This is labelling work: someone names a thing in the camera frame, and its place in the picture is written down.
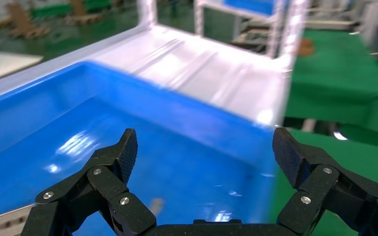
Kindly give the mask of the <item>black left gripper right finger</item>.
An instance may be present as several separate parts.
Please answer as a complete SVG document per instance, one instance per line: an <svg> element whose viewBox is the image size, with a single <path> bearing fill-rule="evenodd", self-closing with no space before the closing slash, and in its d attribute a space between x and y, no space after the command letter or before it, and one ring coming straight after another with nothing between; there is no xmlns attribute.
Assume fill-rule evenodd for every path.
<svg viewBox="0 0 378 236"><path fill-rule="evenodd" d="M298 142L278 127L275 160L295 193L277 223L309 236L326 211L338 215L361 236L378 236L378 183L342 167L325 150Z"/></svg>

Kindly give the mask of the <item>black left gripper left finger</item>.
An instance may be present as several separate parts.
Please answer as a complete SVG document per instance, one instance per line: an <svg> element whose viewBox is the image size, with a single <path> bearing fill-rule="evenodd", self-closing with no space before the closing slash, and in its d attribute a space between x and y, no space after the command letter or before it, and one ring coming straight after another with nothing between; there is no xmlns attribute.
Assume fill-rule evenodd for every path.
<svg viewBox="0 0 378 236"><path fill-rule="evenodd" d="M118 236L146 234L156 217L127 187L137 149L132 128L116 144L97 149L82 169L37 195L22 235L70 236L96 212Z"/></svg>

